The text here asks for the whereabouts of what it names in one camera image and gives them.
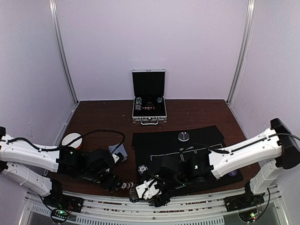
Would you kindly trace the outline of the small chip stack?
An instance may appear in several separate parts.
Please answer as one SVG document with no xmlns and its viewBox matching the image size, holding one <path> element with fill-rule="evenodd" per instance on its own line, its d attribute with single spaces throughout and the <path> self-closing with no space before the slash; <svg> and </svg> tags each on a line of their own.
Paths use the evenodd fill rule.
<svg viewBox="0 0 300 225">
<path fill-rule="evenodd" d="M 138 167 L 138 172 L 139 174 L 142 176 L 146 171 L 148 170 L 147 166 L 146 165 L 140 165 Z"/>
</svg>

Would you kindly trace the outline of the purple small blind button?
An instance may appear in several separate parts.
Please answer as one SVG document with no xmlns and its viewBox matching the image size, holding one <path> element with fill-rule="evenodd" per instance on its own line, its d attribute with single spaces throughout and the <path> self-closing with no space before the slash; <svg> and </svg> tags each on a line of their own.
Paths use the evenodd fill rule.
<svg viewBox="0 0 300 225">
<path fill-rule="evenodd" d="M 228 175 L 229 175 L 230 177 L 234 177 L 234 176 L 237 175 L 237 173 L 238 173 L 237 170 L 234 170 L 234 171 L 229 172 Z"/>
</svg>

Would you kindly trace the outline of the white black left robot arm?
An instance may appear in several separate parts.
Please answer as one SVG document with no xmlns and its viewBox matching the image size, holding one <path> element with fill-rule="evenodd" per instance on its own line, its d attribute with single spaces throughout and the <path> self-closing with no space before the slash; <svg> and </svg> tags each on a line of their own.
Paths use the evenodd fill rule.
<svg viewBox="0 0 300 225">
<path fill-rule="evenodd" d="M 36 191 L 40 196 L 49 198 L 57 208 L 65 207 L 68 202 L 62 193 L 62 184 L 40 176 L 29 169 L 28 165 L 98 183 L 109 192 L 124 189 L 126 184 L 112 173 L 114 166 L 124 159 L 124 154 L 118 151 L 120 143 L 112 151 L 96 149 L 89 152 L 79 149 L 84 137 L 97 132 L 98 130 L 93 130 L 83 135 L 68 135 L 66 144 L 45 146 L 33 144 L 23 137 L 13 138 L 1 127 L 0 172 Z"/>
</svg>

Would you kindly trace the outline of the grey playing card deck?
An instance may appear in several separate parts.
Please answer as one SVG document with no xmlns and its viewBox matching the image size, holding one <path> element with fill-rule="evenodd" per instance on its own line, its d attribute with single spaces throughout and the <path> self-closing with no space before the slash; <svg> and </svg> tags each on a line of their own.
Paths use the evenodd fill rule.
<svg viewBox="0 0 300 225">
<path fill-rule="evenodd" d="M 124 145 L 121 144 L 116 144 L 116 145 L 111 145 L 111 146 L 108 146 L 108 149 L 109 149 L 109 152 L 115 157 L 115 156 L 118 156 L 119 157 L 119 160 L 118 162 L 123 162 L 127 159 L 128 157 L 128 154 L 124 148 Z"/>
</svg>

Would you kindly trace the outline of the black poker table mat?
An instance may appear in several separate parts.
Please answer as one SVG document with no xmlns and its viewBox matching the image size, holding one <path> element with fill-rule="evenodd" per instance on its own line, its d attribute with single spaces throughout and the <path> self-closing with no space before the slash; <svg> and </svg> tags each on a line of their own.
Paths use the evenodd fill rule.
<svg viewBox="0 0 300 225">
<path fill-rule="evenodd" d="M 225 147 L 224 136 L 217 126 L 185 130 L 190 135 L 187 142 L 178 140 L 180 132 L 133 134 L 136 168 L 138 170 L 140 165 L 148 168 L 142 176 L 137 171 L 138 184 L 156 174 L 163 190 L 171 192 L 172 196 L 181 196 L 243 181 L 239 170 L 234 177 L 226 174 L 219 179 L 211 172 L 204 173 L 204 168 L 208 167 L 208 158 L 203 155 L 205 146 Z"/>
</svg>

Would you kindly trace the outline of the white red bowl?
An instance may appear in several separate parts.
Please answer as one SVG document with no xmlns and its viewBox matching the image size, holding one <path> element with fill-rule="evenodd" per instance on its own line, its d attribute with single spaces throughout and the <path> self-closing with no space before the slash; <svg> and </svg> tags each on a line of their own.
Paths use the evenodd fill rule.
<svg viewBox="0 0 300 225">
<path fill-rule="evenodd" d="M 76 138 L 78 138 L 78 137 L 80 137 L 81 135 L 79 134 L 79 133 L 70 133 L 70 134 L 68 134 L 67 136 L 65 136 L 64 138 L 63 138 L 63 140 L 62 140 L 62 142 L 61 142 L 61 145 L 67 145 L 67 144 L 69 144 L 70 142 L 72 142 L 74 139 L 76 139 Z M 81 138 L 81 139 L 78 139 L 77 141 L 75 141 L 75 142 L 73 142 L 73 143 L 71 143 L 70 145 L 69 145 L 69 147 L 72 147 L 72 148 L 75 148 L 75 149 L 77 149 L 77 150 L 79 150 L 80 148 L 81 148 L 81 146 L 82 146 L 82 141 L 83 141 L 83 139 Z"/>
</svg>

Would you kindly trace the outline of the aluminium poker case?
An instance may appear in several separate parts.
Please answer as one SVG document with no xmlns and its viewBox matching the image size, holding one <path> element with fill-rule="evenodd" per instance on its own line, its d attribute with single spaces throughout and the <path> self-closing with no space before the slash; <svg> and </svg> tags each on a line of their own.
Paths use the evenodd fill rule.
<svg viewBox="0 0 300 225">
<path fill-rule="evenodd" d="M 142 126 L 158 125 L 167 120 L 165 104 L 165 69 L 132 70 L 134 103 L 132 110 L 133 122 Z M 142 110 L 135 110 L 135 99 L 142 98 Z M 158 104 L 157 98 L 162 97 L 163 103 Z"/>
</svg>

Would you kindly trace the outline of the chips row in case left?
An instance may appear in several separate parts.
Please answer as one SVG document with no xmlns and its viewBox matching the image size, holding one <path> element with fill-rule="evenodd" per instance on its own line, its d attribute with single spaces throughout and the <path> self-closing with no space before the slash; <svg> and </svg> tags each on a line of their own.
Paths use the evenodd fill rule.
<svg viewBox="0 0 300 225">
<path fill-rule="evenodd" d="M 137 97 L 135 99 L 135 110 L 137 110 L 137 111 L 142 110 L 142 98 L 141 97 Z"/>
</svg>

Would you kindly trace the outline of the black white chip on rail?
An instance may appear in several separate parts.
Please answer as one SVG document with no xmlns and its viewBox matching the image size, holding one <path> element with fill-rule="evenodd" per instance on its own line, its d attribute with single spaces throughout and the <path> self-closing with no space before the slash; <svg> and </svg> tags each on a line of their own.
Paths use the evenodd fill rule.
<svg viewBox="0 0 300 225">
<path fill-rule="evenodd" d="M 129 190 L 129 200 L 132 203 L 136 203 L 139 201 L 139 196 L 135 187 L 130 188 Z"/>
</svg>

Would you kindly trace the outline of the aluminium frame rail front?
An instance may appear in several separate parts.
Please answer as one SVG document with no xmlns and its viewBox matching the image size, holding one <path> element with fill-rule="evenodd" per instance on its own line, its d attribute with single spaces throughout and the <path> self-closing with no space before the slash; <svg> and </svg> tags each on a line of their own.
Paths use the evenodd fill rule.
<svg viewBox="0 0 300 225">
<path fill-rule="evenodd" d="M 72 212 L 67 225 L 246 225 L 246 214 L 256 211 L 256 225 L 288 225 L 277 185 L 269 188 L 265 202 L 252 208 L 228 212 L 224 198 L 242 194 L 236 189 L 203 195 L 174 197 L 169 204 L 155 208 L 146 202 L 132 203 L 125 197 L 79 194 L 82 211 Z"/>
</svg>

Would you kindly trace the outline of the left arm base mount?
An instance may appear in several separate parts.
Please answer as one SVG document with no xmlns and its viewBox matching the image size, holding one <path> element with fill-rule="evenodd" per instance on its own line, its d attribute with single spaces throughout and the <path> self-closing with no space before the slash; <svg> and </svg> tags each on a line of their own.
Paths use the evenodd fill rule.
<svg viewBox="0 0 300 225">
<path fill-rule="evenodd" d="M 84 202 L 83 198 L 70 195 L 39 197 L 44 206 L 50 210 L 50 218 L 56 224 L 65 223 L 72 212 L 80 213 Z"/>
</svg>

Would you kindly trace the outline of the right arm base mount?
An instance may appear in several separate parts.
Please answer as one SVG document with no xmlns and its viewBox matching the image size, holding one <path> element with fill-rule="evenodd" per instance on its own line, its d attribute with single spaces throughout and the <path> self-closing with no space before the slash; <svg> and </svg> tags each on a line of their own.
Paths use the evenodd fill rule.
<svg viewBox="0 0 300 225">
<path fill-rule="evenodd" d="M 254 223 L 262 214 L 264 197 L 255 195 L 247 197 L 246 194 L 226 197 L 224 199 L 227 212 L 238 211 L 238 216 L 245 223 Z"/>
</svg>

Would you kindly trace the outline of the left aluminium frame post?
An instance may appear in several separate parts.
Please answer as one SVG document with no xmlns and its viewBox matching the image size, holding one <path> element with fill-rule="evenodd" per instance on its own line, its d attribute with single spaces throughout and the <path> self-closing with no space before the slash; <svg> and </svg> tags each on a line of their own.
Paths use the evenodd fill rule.
<svg viewBox="0 0 300 225">
<path fill-rule="evenodd" d="M 55 36 L 56 36 L 56 41 L 58 45 L 58 50 L 59 50 L 59 56 L 60 56 L 60 61 L 62 64 L 64 76 L 67 81 L 67 86 L 70 91 L 72 100 L 74 104 L 78 104 L 79 100 L 77 98 L 75 88 L 72 82 L 72 78 L 70 75 L 69 67 L 68 67 L 68 62 L 67 62 L 67 57 L 63 45 L 63 39 L 61 35 L 61 30 L 60 30 L 60 23 L 59 23 L 59 15 L 58 15 L 58 10 L 57 10 L 57 1 L 56 0 L 49 0 L 49 6 L 50 6 L 50 13 L 52 17 L 52 22 L 53 22 L 53 27 L 55 31 Z"/>
</svg>

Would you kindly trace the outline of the aluminium frame post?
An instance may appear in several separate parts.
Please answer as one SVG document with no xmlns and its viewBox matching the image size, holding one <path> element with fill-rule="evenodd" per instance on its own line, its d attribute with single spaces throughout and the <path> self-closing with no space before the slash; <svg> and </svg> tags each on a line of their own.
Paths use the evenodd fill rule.
<svg viewBox="0 0 300 225">
<path fill-rule="evenodd" d="M 231 88 L 227 98 L 227 104 L 233 105 L 234 99 L 236 98 L 238 88 L 241 82 L 243 68 L 245 64 L 245 58 L 248 51 L 248 46 L 250 43 L 252 30 L 253 30 L 253 22 L 255 17 L 255 8 L 256 8 L 256 0 L 249 0 L 247 5 L 247 13 L 244 25 L 244 31 L 242 36 L 242 42 L 240 46 L 240 52 L 237 60 L 237 65 L 235 68 Z"/>
<path fill-rule="evenodd" d="M 52 22 L 53 22 L 53 27 L 55 31 L 55 36 L 56 36 L 56 41 L 58 45 L 58 50 L 59 50 L 59 56 L 60 56 L 60 61 L 62 64 L 64 76 L 67 81 L 67 86 L 70 91 L 72 100 L 74 104 L 78 104 L 79 100 L 77 98 L 75 88 L 72 82 L 72 78 L 70 75 L 69 67 L 68 67 L 68 62 L 67 62 L 67 57 L 63 45 L 63 39 L 61 35 L 61 30 L 60 30 L 60 23 L 59 23 L 59 15 L 58 15 L 58 10 L 57 10 L 57 1 L 56 0 L 49 0 L 49 6 L 50 6 L 50 13 L 52 17 Z"/>
</svg>

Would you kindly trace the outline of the right aluminium frame post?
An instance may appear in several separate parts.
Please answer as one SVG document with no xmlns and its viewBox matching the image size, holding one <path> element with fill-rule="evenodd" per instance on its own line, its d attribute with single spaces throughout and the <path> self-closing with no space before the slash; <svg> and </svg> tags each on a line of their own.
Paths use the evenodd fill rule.
<svg viewBox="0 0 300 225">
<path fill-rule="evenodd" d="M 248 51 L 248 46 L 250 43 L 252 30 L 253 30 L 253 22 L 255 17 L 255 8 L 256 8 L 256 0 L 249 0 L 247 5 L 247 13 L 244 25 L 244 31 L 242 36 L 242 42 L 240 46 L 240 52 L 237 60 L 237 65 L 235 68 L 231 88 L 227 98 L 227 104 L 233 105 L 234 99 L 236 98 L 238 88 L 241 82 L 243 68 L 245 64 L 245 58 Z"/>
</svg>

